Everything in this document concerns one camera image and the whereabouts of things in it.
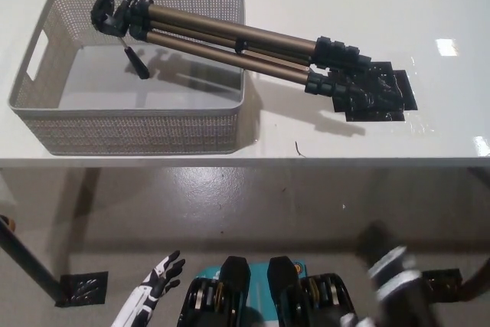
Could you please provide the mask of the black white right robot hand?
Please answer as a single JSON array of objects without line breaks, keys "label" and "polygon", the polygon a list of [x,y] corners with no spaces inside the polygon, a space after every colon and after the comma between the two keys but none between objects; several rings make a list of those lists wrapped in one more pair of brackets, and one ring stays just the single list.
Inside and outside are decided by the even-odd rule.
[{"label": "black white right robot hand", "polygon": [[414,256],[381,222],[368,225],[359,235],[358,258],[367,266],[381,310],[378,319],[344,314],[340,326],[440,326],[429,304],[423,275]]}]

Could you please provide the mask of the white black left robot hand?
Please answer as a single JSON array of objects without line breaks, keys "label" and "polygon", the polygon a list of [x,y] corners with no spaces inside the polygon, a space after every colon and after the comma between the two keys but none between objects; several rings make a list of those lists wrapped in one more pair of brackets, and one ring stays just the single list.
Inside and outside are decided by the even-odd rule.
[{"label": "white black left robot hand", "polygon": [[177,287],[185,264],[176,250],[158,263],[147,277],[130,293],[112,327],[142,326],[146,327],[155,311],[158,301],[170,289]]}]

